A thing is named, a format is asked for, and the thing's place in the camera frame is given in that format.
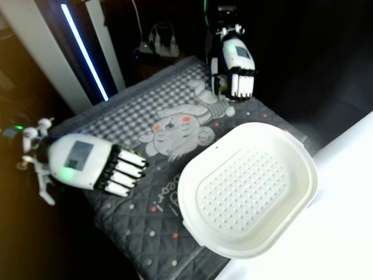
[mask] white cable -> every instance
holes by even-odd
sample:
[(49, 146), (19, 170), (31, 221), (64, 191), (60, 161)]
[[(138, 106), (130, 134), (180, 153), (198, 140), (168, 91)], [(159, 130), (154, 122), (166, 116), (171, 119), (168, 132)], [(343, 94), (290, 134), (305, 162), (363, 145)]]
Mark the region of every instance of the white cable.
[(138, 19), (138, 24), (139, 24), (139, 29), (140, 29), (141, 41), (142, 41), (142, 28), (141, 28), (141, 23), (140, 23), (140, 17), (139, 17), (138, 8), (136, 7), (135, 1), (134, 0), (131, 0), (131, 1), (132, 1), (132, 4), (133, 4), (133, 7), (135, 8), (136, 17)]

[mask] robotic hand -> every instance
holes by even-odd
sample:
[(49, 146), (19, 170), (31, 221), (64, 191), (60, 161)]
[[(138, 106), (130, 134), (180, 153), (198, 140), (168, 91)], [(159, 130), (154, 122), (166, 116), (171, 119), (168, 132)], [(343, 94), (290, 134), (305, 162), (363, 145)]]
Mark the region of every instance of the robotic hand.
[(23, 132), (26, 155), (22, 159), (34, 164), (39, 195), (50, 205), (55, 204), (47, 193), (47, 184), (52, 183), (50, 176), (72, 187), (98, 189), (122, 197), (127, 197), (144, 176), (147, 161), (131, 150), (84, 134), (68, 134), (54, 140), (47, 132), (51, 121), (42, 119), (38, 124)]
[(218, 5), (214, 14), (216, 35), (220, 35), (220, 56), (211, 59), (211, 84), (213, 92), (228, 101), (248, 100), (254, 91), (256, 74), (254, 59), (240, 37), (245, 30), (234, 24), (237, 15), (235, 5)]

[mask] bear ear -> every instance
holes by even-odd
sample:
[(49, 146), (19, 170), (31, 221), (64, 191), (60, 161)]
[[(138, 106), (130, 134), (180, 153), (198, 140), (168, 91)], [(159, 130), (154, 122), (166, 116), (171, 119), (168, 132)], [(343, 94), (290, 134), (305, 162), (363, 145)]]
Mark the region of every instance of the bear ear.
[(138, 137), (138, 140), (143, 143), (149, 143), (154, 139), (154, 133), (151, 131), (145, 132)]
[(197, 143), (199, 146), (208, 146), (215, 139), (214, 131), (209, 127), (200, 127), (197, 133)]
[(158, 154), (158, 151), (157, 151), (156, 147), (154, 146), (153, 141), (151, 141), (150, 143), (148, 143), (146, 145), (145, 152), (148, 156), (155, 156), (156, 154)]

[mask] bear nose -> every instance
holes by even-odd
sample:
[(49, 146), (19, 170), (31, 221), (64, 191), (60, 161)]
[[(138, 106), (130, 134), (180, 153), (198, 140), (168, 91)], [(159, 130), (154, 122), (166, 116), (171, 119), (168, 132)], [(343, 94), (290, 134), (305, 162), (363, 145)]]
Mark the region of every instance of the bear nose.
[(166, 125), (166, 128), (172, 128), (172, 127), (174, 127), (174, 126), (175, 126), (174, 124), (169, 123), (169, 124)]

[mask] dark background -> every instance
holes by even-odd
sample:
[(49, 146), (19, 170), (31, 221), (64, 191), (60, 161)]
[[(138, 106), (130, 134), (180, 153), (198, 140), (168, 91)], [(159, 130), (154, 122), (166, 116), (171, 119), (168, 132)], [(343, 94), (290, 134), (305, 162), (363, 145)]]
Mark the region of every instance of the dark background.
[[(43, 13), (52, 13), (48, 5), (58, 3), (44, 3)], [(181, 51), (205, 59), (203, 1), (136, 3), (145, 38), (154, 23), (171, 21)], [(132, 51), (140, 43), (132, 2), (105, 0), (101, 4), (122, 72), (130, 85), (134, 81)], [(246, 29), (243, 40), (259, 70), (254, 93), (258, 99), (311, 136), (320, 147), (372, 111), (370, 1), (266, 0), (237, 4), (240, 23)], [(97, 49), (84, 3), (72, 1), (69, 5), (98, 68), (105, 69), (107, 65)], [(60, 31), (54, 30), (55, 36), (64, 40), (69, 62), (76, 65), (78, 75), (83, 75), (84, 64), (68, 50), (73, 48), (72, 39), (62, 25), (57, 26)], [(26, 112), (32, 124), (41, 117), (52, 116), (59, 123), (72, 115), (16, 36), (0, 40), (0, 52), (0, 70), (15, 85), (0, 90), (1, 129), (19, 113)], [(80, 77), (80, 81), (89, 88), (89, 78)], [(20, 138), (12, 142), (1, 138), (0, 143), (4, 164), (0, 172), (0, 278), (135, 279), (130, 263), (95, 228), (94, 213), (81, 192), (53, 190), (57, 205), (46, 205), (38, 197), (33, 170), (15, 169), (21, 156)]]

